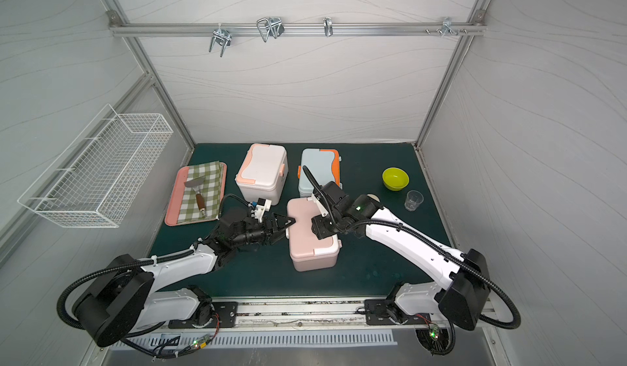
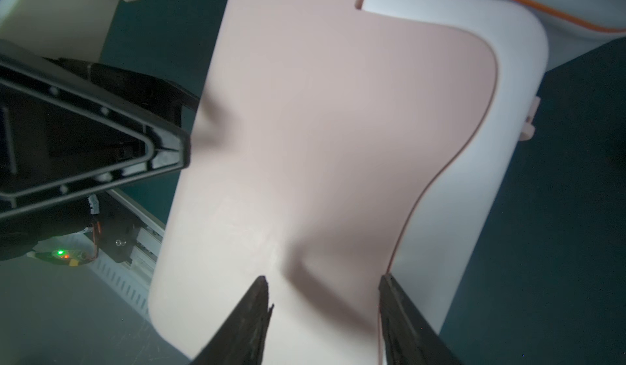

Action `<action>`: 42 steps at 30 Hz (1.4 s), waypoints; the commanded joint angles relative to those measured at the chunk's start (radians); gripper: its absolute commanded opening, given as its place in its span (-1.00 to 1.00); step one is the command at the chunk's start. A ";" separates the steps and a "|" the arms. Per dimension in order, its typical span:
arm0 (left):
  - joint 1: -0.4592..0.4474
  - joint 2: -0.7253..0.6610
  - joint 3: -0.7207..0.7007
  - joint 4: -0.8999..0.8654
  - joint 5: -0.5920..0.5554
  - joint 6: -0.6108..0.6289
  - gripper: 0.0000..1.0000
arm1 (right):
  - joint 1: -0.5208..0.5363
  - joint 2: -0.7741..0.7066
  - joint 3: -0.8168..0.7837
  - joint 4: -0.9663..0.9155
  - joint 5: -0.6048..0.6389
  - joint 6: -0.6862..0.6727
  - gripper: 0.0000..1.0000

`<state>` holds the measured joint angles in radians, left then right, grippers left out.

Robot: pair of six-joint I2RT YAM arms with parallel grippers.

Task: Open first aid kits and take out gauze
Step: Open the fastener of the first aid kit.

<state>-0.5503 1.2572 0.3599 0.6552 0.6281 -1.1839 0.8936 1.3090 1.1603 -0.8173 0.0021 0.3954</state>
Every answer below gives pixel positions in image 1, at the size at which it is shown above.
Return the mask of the pink first aid kit box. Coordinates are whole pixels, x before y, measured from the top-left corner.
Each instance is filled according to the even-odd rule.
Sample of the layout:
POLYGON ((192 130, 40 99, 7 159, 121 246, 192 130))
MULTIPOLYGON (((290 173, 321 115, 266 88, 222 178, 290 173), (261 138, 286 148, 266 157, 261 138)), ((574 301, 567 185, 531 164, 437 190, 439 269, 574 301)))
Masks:
POLYGON ((287 215, 296 220, 286 231, 296 271, 316 271, 336 265, 341 241, 336 235, 319 240, 313 233, 312 220, 319 214, 317 204, 310 198, 291 199, 287 203, 287 215))

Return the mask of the white peach first aid kit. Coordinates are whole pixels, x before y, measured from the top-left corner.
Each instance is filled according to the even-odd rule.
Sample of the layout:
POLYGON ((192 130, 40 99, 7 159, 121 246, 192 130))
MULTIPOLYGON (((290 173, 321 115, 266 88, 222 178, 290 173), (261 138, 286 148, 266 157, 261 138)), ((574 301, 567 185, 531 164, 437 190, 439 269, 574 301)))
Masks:
POLYGON ((276 206, 287 174, 286 148, 256 143, 250 146, 235 181, 243 198, 249 203, 266 199, 276 206))

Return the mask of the blue orange first aid kit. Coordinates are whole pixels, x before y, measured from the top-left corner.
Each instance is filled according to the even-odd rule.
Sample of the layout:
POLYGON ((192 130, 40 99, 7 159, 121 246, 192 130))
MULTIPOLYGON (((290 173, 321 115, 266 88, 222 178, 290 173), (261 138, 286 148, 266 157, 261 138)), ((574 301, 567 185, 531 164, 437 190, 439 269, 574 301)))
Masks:
POLYGON ((334 181, 339 187, 341 184, 341 156, 337 150, 307 148, 302 151, 298 168, 298 191, 301 198, 310 197, 313 186, 305 176, 302 168, 306 166, 318 184, 325 186, 334 181))

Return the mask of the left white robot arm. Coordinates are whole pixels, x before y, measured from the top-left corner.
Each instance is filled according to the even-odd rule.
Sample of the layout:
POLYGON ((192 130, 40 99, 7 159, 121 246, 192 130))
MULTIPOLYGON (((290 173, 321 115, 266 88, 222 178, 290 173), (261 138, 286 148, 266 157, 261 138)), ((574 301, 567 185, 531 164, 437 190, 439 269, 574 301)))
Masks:
POLYGON ((173 320, 190 328, 218 326, 220 315, 211 296, 196 285, 174 291, 168 286, 218 271, 244 246, 277 243, 296 222, 277 213, 256 217, 251 208, 234 208, 189 248, 141 259, 120 255, 106 268, 75 280, 58 297, 56 313, 98 346, 129 342, 173 320))

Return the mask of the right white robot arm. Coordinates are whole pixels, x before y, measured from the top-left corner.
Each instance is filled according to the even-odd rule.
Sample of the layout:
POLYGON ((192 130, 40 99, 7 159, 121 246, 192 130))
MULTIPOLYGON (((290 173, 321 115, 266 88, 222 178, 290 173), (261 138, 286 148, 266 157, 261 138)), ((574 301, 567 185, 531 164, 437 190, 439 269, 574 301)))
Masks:
POLYGON ((439 243, 414 229, 373 194, 352 199, 338 185, 315 183, 313 199, 320 214, 312 220, 320 239, 353 233, 385 245, 420 268, 429 284, 396 284, 386 297, 381 318, 408 324, 418 318, 426 328, 417 336, 433 356, 446 356, 457 343, 457 328, 472 331, 483 321, 514 330, 522 315, 506 292, 489 275, 485 256, 439 243))

